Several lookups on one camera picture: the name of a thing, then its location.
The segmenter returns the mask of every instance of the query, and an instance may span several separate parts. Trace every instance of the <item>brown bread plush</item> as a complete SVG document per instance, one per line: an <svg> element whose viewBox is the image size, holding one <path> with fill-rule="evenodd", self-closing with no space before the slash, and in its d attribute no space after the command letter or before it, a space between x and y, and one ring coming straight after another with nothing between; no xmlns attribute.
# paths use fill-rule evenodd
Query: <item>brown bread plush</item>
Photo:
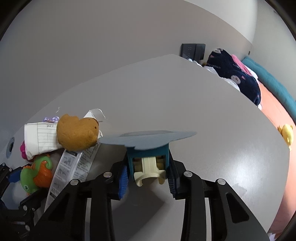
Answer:
<svg viewBox="0 0 296 241"><path fill-rule="evenodd" d="M57 123L57 138L63 148L80 151L95 146L99 134L99 123L94 118L63 115Z"/></svg>

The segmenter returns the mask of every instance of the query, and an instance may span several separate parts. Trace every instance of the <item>cream plastic part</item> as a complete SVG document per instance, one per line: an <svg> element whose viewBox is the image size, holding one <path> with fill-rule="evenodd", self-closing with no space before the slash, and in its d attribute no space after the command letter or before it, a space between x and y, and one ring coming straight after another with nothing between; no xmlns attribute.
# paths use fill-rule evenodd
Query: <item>cream plastic part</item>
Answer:
<svg viewBox="0 0 296 241"><path fill-rule="evenodd" d="M134 162L135 172L133 174L138 187L143 185L142 180L149 177L158 178L159 184L165 183L166 171L163 170L163 159L153 157L143 157Z"/></svg>

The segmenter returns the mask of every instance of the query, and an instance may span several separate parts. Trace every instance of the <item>green and orange plastic toy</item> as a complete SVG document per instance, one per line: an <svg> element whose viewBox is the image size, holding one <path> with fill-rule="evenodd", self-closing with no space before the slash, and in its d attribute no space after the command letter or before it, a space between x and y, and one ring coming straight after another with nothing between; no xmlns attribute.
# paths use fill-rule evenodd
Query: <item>green and orange plastic toy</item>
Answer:
<svg viewBox="0 0 296 241"><path fill-rule="evenodd" d="M20 182L23 189L32 194L39 188L49 188L53 175L53 164L46 155L37 156L32 166L24 166L20 173Z"/></svg>

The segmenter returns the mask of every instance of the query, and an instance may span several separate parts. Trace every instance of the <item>yellow plush toy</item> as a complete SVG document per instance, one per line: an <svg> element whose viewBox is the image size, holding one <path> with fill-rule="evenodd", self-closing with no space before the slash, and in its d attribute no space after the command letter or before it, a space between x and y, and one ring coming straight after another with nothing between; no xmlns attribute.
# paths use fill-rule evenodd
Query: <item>yellow plush toy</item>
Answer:
<svg viewBox="0 0 296 241"><path fill-rule="evenodd" d="M293 126L290 126L288 124L283 125L281 128L280 126L278 127L279 132L283 136L285 142L288 144L289 149L291 150L291 145L294 140L294 133L293 133Z"/></svg>

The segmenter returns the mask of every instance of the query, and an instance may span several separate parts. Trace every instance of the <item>white table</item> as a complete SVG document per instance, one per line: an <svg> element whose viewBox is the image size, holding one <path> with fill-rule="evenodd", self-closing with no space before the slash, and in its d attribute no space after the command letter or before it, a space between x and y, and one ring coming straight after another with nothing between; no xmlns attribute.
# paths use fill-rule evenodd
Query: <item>white table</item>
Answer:
<svg viewBox="0 0 296 241"><path fill-rule="evenodd" d="M58 107L59 116L68 113L81 118L90 109L102 109L107 118L100 124L104 135L197 131L170 144L174 159L203 179L224 178L269 229L283 197L289 149L267 117L218 76L175 55L153 58L69 89L30 122L55 115ZM15 148L22 141L23 128L15 134ZM102 145L88 179L108 170L124 153L121 146ZM18 150L7 164L24 164ZM184 201L172 198L167 182L143 183L139 188L130 182L124 200L112 202L116 240L180 240Z"/></svg>

